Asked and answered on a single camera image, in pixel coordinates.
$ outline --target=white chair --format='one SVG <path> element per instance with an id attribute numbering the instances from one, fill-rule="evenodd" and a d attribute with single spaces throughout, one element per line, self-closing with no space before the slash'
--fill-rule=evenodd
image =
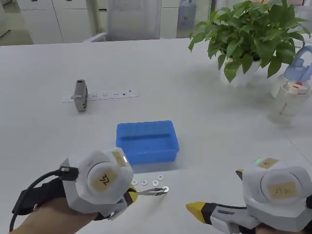
<path id="1" fill-rule="evenodd" d="M 161 0 L 109 0 L 106 33 L 84 42 L 160 39 Z"/>

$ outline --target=potted plant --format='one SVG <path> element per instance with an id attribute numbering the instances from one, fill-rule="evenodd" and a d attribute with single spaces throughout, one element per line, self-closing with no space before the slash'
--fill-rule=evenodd
<path id="1" fill-rule="evenodd" d="M 189 49 L 203 40 L 209 41 L 208 57 L 218 55 L 221 80 L 246 85 L 256 70 L 268 67 L 268 78 L 291 64 L 295 55 L 294 40 L 304 42 L 301 33 L 310 31 L 295 17 L 293 5 L 262 4 L 244 1 L 232 9 L 213 11 L 207 21 L 198 23 L 190 35 Z"/>

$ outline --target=hand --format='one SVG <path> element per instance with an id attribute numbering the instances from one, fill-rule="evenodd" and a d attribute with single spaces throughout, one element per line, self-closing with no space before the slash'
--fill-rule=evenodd
<path id="1" fill-rule="evenodd" d="M 73 211 L 65 198 L 56 198 L 32 212 L 11 234 L 74 234 L 96 217 Z"/>
<path id="2" fill-rule="evenodd" d="M 307 234 L 304 231 L 292 233 L 292 232 L 285 232 L 285 231 L 278 231 L 271 227 L 267 226 L 259 226 L 255 229 L 256 234 Z"/>

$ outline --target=electrical outlet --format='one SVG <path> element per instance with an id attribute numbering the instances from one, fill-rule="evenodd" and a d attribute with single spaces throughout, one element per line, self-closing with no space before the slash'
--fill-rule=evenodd
<path id="1" fill-rule="evenodd" d="M 89 92 L 88 101 L 116 99 L 116 98 L 135 98 L 139 96 L 136 89 L 120 89 L 120 90 L 107 90 L 102 92 Z M 73 102 L 74 95 L 64 96 L 62 102 Z"/>

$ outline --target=metal washer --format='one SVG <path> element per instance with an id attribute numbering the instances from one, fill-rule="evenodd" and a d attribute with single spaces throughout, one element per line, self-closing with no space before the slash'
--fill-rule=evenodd
<path id="1" fill-rule="evenodd" d="M 141 185 L 143 185 L 143 186 L 147 185 L 147 181 L 146 180 L 142 180 L 141 181 Z"/>
<path id="2" fill-rule="evenodd" d="M 154 185 L 154 186 L 158 186 L 158 184 L 159 184 L 159 182 L 158 182 L 157 180 L 154 180 L 154 181 L 153 181 L 153 185 Z"/>
<path id="3" fill-rule="evenodd" d="M 159 175 L 159 176 L 158 176 L 158 180 L 159 180 L 159 181 L 163 181 L 163 180 L 164 180 L 164 176 L 163 176 L 163 175 Z"/>
<path id="4" fill-rule="evenodd" d="M 169 187 L 165 186 L 165 187 L 163 187 L 163 190 L 164 190 L 165 193 L 167 193 L 167 192 L 169 192 Z"/>

